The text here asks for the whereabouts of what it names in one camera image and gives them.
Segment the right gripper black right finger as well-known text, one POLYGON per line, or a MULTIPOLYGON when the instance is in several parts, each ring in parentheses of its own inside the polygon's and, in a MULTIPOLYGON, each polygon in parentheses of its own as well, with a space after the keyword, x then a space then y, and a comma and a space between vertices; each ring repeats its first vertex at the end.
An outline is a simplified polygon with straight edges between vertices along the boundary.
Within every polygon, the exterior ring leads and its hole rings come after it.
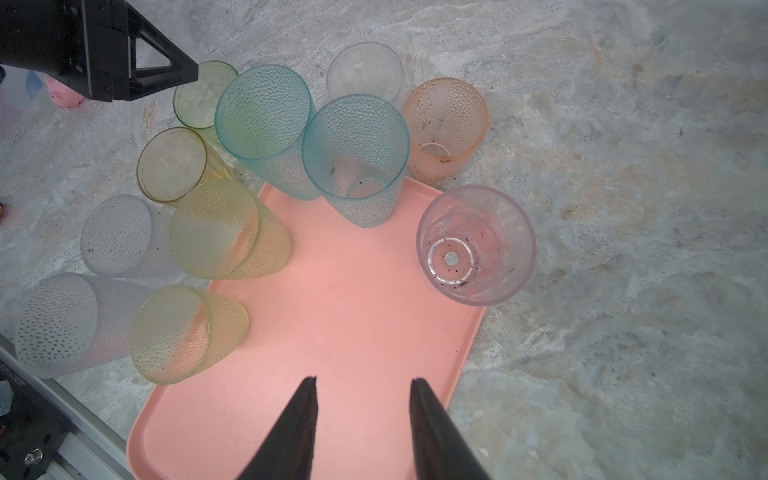
POLYGON ((411 381, 409 414, 419 480, 490 479, 423 378, 411 381))

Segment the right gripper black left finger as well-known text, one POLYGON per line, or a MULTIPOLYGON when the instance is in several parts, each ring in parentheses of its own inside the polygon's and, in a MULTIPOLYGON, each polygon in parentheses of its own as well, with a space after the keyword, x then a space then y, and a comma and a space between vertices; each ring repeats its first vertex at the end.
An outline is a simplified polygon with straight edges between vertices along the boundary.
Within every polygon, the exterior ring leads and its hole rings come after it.
POLYGON ((316 377, 306 377, 238 479, 309 479, 318 400, 316 377))

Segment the green glass cup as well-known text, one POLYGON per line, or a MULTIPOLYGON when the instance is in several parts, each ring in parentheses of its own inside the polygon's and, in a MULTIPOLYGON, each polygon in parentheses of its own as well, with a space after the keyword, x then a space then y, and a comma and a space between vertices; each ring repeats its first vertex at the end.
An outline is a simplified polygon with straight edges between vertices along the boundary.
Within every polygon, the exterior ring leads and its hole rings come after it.
POLYGON ((216 133, 215 112, 221 95, 237 77, 237 70, 224 61, 200 63, 198 80, 177 86, 174 90, 176 118, 183 126, 200 134, 207 143, 222 148, 216 133))

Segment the yellow glass cup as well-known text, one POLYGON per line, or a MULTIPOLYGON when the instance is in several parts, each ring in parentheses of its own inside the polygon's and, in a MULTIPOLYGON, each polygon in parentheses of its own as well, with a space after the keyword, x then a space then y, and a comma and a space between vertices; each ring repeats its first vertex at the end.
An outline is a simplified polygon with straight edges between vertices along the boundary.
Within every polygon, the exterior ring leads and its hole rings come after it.
POLYGON ((233 179, 234 174, 197 132, 174 127, 146 144, 137 162, 136 178, 147 198, 175 205, 199 184, 233 179))

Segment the tall teal textured cup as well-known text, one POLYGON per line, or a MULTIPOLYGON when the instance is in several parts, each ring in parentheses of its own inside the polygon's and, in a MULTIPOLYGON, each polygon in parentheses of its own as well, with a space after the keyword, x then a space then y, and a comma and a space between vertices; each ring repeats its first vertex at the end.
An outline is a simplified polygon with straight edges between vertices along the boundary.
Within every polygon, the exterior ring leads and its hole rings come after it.
POLYGON ((301 146, 316 109, 304 79, 275 64, 236 77, 220 96, 215 129, 223 147, 256 176, 302 201, 320 196, 302 163, 301 146))

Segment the clear glass cup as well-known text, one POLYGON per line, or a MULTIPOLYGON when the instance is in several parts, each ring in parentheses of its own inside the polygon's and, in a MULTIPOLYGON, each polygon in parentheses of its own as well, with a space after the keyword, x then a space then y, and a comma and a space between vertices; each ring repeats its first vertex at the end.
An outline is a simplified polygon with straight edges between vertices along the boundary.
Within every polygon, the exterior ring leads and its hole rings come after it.
POLYGON ((17 324, 16 357, 43 379, 122 359, 129 355, 132 322, 153 293, 92 275, 49 277, 33 290, 17 324))
POLYGON ((170 251, 173 212, 134 195, 117 195, 88 217, 80 248, 85 265, 110 278, 176 275, 182 269, 170 251))

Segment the light green textured cup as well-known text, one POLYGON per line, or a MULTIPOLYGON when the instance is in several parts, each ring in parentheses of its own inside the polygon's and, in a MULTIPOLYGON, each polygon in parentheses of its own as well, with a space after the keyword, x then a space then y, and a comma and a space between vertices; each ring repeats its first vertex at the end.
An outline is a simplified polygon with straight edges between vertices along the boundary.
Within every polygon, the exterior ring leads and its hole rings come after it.
POLYGON ((220 293, 174 284, 156 291, 132 322, 129 349, 136 370, 157 385, 194 376, 238 348, 250 319, 220 293))

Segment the yellow-green textured cup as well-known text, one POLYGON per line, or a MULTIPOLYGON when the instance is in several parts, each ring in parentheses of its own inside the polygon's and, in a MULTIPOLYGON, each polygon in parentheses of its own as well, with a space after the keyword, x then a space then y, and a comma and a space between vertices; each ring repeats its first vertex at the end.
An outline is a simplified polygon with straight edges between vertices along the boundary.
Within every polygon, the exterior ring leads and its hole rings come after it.
POLYGON ((292 239, 246 186, 218 179, 196 186, 178 204, 169 227, 176 263, 201 279, 242 280, 282 270, 292 239))

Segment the clear textured cup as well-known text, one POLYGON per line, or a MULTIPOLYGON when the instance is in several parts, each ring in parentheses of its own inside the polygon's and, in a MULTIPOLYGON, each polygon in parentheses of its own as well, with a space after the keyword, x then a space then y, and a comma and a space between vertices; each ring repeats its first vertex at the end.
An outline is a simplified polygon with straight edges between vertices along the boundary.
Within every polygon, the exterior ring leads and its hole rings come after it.
POLYGON ((510 196, 465 185, 427 206, 416 252, 440 293, 465 305, 491 306, 524 289, 535 270, 537 240, 526 212, 510 196))

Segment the orange textured cup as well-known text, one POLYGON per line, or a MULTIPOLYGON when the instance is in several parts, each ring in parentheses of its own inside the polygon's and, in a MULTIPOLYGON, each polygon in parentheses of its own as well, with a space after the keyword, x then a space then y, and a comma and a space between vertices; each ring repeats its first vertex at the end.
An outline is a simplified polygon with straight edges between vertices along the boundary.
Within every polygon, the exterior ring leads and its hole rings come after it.
POLYGON ((411 140, 409 172, 430 185, 455 176, 490 125, 481 93, 471 84, 450 77, 416 87, 405 101, 402 116, 411 140))

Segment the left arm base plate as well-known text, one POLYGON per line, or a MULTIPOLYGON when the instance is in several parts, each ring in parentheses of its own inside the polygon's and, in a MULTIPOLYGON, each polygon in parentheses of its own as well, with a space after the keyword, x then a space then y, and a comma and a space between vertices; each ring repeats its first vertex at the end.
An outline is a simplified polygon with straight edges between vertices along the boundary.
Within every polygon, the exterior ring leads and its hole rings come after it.
POLYGON ((37 479, 47 471, 71 421, 1 362, 1 477, 37 479))

